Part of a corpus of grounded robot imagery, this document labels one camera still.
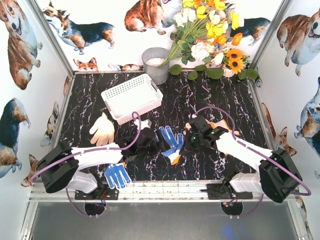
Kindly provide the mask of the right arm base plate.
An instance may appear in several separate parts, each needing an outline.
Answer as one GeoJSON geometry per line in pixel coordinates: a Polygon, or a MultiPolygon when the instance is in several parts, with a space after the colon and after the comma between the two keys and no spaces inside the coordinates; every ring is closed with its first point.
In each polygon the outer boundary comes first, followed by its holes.
{"type": "Polygon", "coordinates": [[[222,183],[209,183],[206,185],[206,189],[201,189],[200,192],[207,193],[209,200],[232,200],[235,197],[238,197],[240,200],[253,199],[251,192],[235,192],[222,183]]]}

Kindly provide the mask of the aluminium front rail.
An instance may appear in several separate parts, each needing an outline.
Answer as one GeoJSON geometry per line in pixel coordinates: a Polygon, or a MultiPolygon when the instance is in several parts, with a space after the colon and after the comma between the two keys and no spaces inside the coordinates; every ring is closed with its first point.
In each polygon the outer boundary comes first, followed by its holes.
{"type": "Polygon", "coordinates": [[[124,189],[109,189],[105,185],[102,193],[96,197],[79,190],[68,190],[74,202],[174,202],[174,201],[226,201],[237,198],[239,201],[257,201],[259,193],[224,193],[219,181],[134,181],[124,189]]]}

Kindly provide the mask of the beige knit glove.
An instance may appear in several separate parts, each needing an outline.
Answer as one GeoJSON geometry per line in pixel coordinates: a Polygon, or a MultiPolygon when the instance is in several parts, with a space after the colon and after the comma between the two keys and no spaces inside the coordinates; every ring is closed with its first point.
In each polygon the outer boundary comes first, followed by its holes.
{"type": "Polygon", "coordinates": [[[93,135],[90,140],[92,145],[105,146],[114,142],[115,127],[103,112],[90,128],[89,134],[93,135]]]}

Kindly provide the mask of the white perforated storage basket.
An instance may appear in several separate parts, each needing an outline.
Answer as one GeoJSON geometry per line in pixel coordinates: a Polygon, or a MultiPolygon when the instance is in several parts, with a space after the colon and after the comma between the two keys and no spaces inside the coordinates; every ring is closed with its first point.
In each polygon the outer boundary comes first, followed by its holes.
{"type": "Polygon", "coordinates": [[[142,116],[161,106],[163,94],[151,77],[144,73],[106,89],[101,97],[111,117],[118,125],[123,125],[136,117],[132,113],[142,116]]]}

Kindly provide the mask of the artificial flower bouquet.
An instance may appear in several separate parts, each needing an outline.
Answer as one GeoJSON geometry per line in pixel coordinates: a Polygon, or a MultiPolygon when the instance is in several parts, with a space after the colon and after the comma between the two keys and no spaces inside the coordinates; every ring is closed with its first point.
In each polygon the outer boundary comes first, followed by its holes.
{"type": "Polygon", "coordinates": [[[199,62],[195,71],[205,71],[212,79],[224,73],[236,75],[239,80],[258,77],[258,72],[248,67],[249,56],[237,48],[249,24],[233,2],[184,0],[181,6],[173,17],[172,45],[162,65],[173,60],[184,65],[199,62]]]}

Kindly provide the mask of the blue dotted glove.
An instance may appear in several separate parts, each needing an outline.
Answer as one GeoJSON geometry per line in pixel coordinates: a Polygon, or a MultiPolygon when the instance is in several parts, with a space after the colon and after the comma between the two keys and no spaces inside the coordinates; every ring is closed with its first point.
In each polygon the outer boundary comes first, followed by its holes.
{"type": "Polygon", "coordinates": [[[154,131],[157,138],[157,147],[161,154],[170,160],[170,164],[176,165],[181,157],[180,150],[184,145],[184,135],[174,135],[170,126],[160,126],[154,131]]]}
{"type": "Polygon", "coordinates": [[[104,175],[110,189],[121,190],[132,182],[125,168],[125,163],[109,164],[104,175]]]}

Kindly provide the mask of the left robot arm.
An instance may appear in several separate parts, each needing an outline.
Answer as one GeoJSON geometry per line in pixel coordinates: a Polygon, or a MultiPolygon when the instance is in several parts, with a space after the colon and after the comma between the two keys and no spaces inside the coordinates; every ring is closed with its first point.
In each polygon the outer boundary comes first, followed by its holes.
{"type": "Polygon", "coordinates": [[[137,135],[127,136],[105,146],[69,147],[60,142],[37,164],[37,175],[49,194],[63,189],[93,193],[99,187],[98,178],[83,170],[107,165],[107,182],[111,189],[121,189],[130,183],[124,164],[153,154],[161,149],[161,132],[143,127],[137,135]]]}

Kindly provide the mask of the grey metal bucket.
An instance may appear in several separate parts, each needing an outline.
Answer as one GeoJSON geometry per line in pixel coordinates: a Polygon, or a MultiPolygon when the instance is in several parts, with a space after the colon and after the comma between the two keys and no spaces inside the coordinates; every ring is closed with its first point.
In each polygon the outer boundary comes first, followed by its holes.
{"type": "Polygon", "coordinates": [[[151,47],[141,56],[143,69],[156,85],[164,84],[169,75],[169,62],[165,63],[169,51],[162,47],[151,47]]]}

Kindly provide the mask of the blue dotted glove front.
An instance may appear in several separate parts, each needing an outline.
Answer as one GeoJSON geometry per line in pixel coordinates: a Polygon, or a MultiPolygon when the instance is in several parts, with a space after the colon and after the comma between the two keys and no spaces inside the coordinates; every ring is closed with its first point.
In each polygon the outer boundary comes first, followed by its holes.
{"type": "Polygon", "coordinates": [[[109,164],[104,175],[110,189],[121,190],[132,182],[125,168],[125,163],[109,164]]]}

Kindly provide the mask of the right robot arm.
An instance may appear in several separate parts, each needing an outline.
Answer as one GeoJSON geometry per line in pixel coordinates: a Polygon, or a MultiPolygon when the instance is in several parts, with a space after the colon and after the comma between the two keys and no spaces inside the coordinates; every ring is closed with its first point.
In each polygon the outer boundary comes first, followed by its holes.
{"type": "Polygon", "coordinates": [[[185,127],[182,154],[213,149],[255,170],[255,173],[235,172],[223,179],[223,184],[233,194],[264,194],[282,203],[302,181],[290,154],[282,148],[270,150],[251,144],[233,135],[227,125],[214,125],[201,115],[191,119],[185,127]]]}

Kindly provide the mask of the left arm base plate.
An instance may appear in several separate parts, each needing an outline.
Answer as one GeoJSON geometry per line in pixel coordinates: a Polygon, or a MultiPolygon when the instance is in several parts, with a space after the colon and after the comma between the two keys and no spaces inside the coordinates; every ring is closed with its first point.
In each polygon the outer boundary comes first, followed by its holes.
{"type": "Polygon", "coordinates": [[[104,184],[103,187],[99,186],[91,193],[84,193],[77,190],[74,195],[75,200],[118,200],[119,191],[115,188],[111,189],[107,184],[104,184]]]}

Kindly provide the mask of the orange dotted glove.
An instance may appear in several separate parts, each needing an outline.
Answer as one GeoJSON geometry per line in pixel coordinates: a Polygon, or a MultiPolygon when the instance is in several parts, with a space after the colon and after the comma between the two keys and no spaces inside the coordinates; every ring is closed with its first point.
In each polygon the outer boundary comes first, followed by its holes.
{"type": "MultiPolygon", "coordinates": [[[[218,121],[218,122],[211,122],[211,121],[209,121],[209,120],[207,120],[207,119],[206,119],[205,121],[206,121],[208,124],[210,124],[213,129],[215,129],[216,127],[222,127],[222,128],[227,129],[230,133],[232,132],[232,129],[228,126],[228,124],[227,124],[227,122],[225,121],[225,119],[222,119],[222,120],[220,120],[220,121],[218,121]]],[[[187,122],[187,123],[185,124],[185,128],[186,128],[187,130],[189,130],[189,129],[191,128],[191,125],[190,125],[189,122],[187,122]]],[[[237,131],[237,130],[234,131],[234,134],[235,134],[236,136],[239,136],[239,135],[240,135],[239,131],[237,131]]]]}

